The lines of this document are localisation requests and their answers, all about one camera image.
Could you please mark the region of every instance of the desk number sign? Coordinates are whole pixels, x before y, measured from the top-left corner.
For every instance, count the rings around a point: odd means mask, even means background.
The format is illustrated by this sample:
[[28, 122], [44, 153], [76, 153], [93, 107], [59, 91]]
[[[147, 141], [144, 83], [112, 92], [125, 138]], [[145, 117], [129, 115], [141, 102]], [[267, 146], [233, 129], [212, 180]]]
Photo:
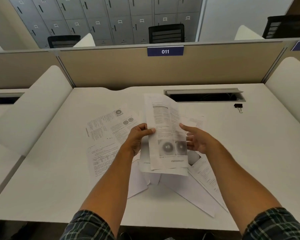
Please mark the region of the desk number sign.
[[184, 46], [148, 47], [148, 56], [183, 56]]

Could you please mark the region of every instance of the hand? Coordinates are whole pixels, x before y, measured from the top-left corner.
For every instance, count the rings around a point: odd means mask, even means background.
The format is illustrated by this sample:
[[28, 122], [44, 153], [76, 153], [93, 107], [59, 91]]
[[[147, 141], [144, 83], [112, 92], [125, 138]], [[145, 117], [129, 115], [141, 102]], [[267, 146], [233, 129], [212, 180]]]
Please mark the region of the hand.
[[122, 146], [128, 149], [132, 149], [133, 156], [136, 156], [140, 151], [142, 137], [152, 135], [153, 133], [155, 133], [155, 131], [155, 128], [148, 129], [146, 123], [137, 125], [131, 129], [128, 138]]
[[179, 124], [181, 129], [187, 131], [187, 148], [191, 151], [198, 151], [200, 153], [206, 154], [207, 148], [218, 141], [212, 137], [209, 133], [196, 128], [186, 126], [184, 124]]

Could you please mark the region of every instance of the finger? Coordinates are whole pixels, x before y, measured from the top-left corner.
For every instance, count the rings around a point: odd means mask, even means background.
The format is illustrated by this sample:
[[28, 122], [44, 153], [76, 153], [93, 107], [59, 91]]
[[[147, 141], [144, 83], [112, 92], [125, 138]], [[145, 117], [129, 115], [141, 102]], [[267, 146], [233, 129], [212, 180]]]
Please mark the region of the finger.
[[194, 147], [194, 146], [189, 146], [189, 145], [188, 145], [188, 146], [187, 146], [187, 149], [190, 150], [190, 151], [195, 151], [195, 147]]
[[139, 132], [139, 136], [142, 138], [144, 136], [152, 135], [153, 133], [156, 132], [155, 128], [152, 129], [145, 129]]
[[198, 128], [196, 128], [196, 127], [186, 126], [186, 125], [184, 125], [182, 123], [180, 123], [179, 126], [184, 131], [188, 131], [188, 132], [191, 132], [191, 133], [196, 133], [197, 130], [198, 130]]
[[135, 127], [137, 130], [147, 130], [148, 129], [148, 125], [146, 123], [142, 123], [142, 124], [139, 124]]
[[185, 140], [186, 141], [193, 141], [193, 136], [187, 136]]
[[187, 141], [187, 146], [193, 147], [193, 146], [195, 146], [195, 144], [193, 143], [193, 141]]

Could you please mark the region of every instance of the binder clip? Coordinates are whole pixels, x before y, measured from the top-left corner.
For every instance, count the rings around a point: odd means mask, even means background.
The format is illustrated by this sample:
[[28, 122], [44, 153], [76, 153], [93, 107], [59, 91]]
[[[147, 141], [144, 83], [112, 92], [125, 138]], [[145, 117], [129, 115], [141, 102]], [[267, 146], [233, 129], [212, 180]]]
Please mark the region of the binder clip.
[[243, 108], [242, 104], [234, 104], [234, 107], [239, 110], [239, 113], [241, 113], [241, 114], [243, 113], [242, 112], [242, 108]]

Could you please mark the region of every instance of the black office chair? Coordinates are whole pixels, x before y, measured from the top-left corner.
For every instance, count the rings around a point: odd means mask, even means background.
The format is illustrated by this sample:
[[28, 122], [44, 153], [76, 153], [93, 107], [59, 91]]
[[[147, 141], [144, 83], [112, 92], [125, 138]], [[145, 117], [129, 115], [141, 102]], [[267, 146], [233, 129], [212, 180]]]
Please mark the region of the black office chair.
[[80, 41], [80, 35], [59, 35], [48, 37], [50, 48], [74, 47]]
[[185, 41], [183, 24], [168, 24], [149, 27], [149, 43], [179, 43]]
[[300, 37], [300, 15], [268, 17], [268, 23], [262, 37], [265, 39]]

